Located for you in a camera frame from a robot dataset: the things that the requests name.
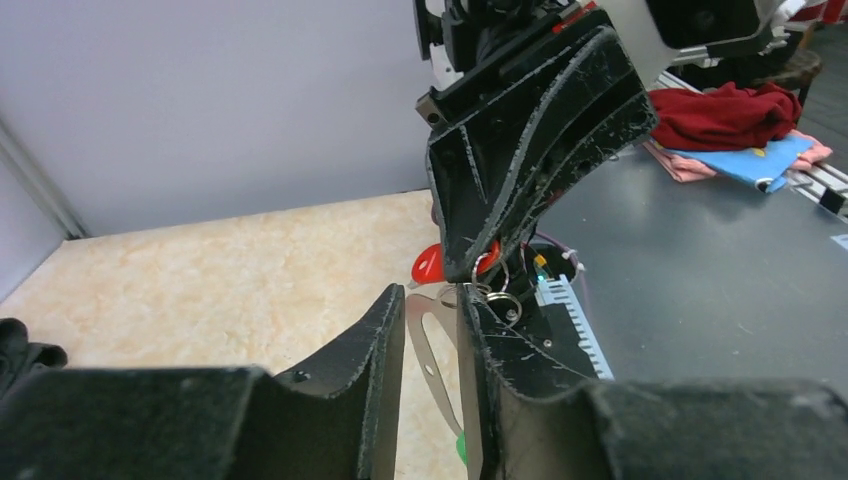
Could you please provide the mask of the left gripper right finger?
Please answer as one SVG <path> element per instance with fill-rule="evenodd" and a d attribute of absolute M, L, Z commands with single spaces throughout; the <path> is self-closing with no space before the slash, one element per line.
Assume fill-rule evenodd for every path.
<path fill-rule="evenodd" d="M 601 376 L 563 304 L 511 325 L 505 300 L 458 292 L 472 479 L 843 479 L 847 404 L 808 380 Z"/>

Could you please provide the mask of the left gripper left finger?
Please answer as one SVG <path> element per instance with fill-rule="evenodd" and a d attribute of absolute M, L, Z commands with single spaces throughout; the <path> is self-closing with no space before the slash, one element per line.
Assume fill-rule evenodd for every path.
<path fill-rule="evenodd" d="M 67 369 L 1 403 L 5 479 L 390 479 L 405 343 L 389 285 L 293 367 Z"/>

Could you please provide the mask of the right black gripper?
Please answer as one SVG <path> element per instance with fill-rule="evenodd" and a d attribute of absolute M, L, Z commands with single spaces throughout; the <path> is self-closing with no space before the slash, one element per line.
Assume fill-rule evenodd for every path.
<path fill-rule="evenodd" d="M 429 126 L 456 122 L 431 136 L 426 154 L 443 273 L 466 282 L 493 244 L 511 255 L 564 193 L 644 140 L 657 117 L 598 1 L 443 1 L 440 13 L 412 5 L 419 54 L 436 77 L 415 109 Z"/>

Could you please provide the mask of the green key tag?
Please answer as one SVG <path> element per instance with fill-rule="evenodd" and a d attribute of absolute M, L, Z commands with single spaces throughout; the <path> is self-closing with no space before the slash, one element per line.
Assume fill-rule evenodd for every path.
<path fill-rule="evenodd" d="M 466 448 L 466 437 L 465 431 L 462 430 L 457 436 L 455 442 L 455 448 L 459 459 L 461 460 L 464 466 L 468 465 L 468 457 L 467 457 L 467 448 Z"/>

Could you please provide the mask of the red key tag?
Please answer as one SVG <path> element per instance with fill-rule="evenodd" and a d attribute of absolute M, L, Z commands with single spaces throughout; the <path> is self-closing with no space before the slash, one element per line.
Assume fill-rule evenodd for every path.
<path fill-rule="evenodd" d="M 498 241 L 492 243 L 490 249 L 481 256 L 475 267 L 477 274 L 490 270 L 501 256 L 501 246 Z M 408 283 L 410 289 L 417 289 L 423 285 L 443 283 L 446 281 L 443 273 L 443 249 L 437 243 L 424 249 L 412 264 L 410 271 L 411 280 Z"/>

